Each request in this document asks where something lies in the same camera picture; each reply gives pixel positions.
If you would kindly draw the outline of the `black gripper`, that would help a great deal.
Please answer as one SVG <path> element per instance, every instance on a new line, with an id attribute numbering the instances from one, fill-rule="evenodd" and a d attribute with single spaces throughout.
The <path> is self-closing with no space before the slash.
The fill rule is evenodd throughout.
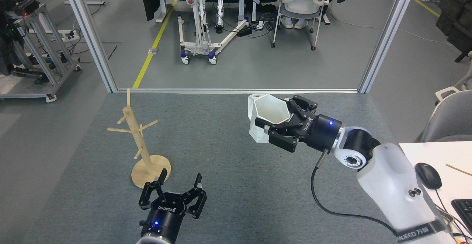
<path id="1" fill-rule="evenodd" d="M 299 140 L 315 150 L 330 151 L 338 137 L 342 122 L 322 114 L 316 115 L 317 103 L 300 95 L 285 98 L 285 102 L 289 113 L 292 114 L 289 121 L 277 124 L 264 121 L 264 125 L 268 126 L 269 143 L 288 152 L 294 152 L 298 139 L 297 135 L 291 132 L 292 128 L 301 128 L 302 122 L 311 118 L 314 121 L 310 123 L 307 135 L 300 137 Z"/>
<path id="2" fill-rule="evenodd" d="M 202 175 L 197 174 L 194 187 L 184 194 L 163 192 L 162 185 L 167 177 L 167 169 L 163 168 L 159 178 L 152 182 L 146 182 L 139 198 L 139 206 L 142 209 L 151 209 L 147 219 L 140 222 L 142 231 L 140 235 L 151 237 L 163 237 L 163 239 L 176 239 L 182 224 L 185 212 L 198 219 L 207 200 L 205 190 L 202 189 Z M 155 190 L 158 198 L 150 203 L 151 193 Z M 195 198 L 196 203 L 190 207 Z"/>

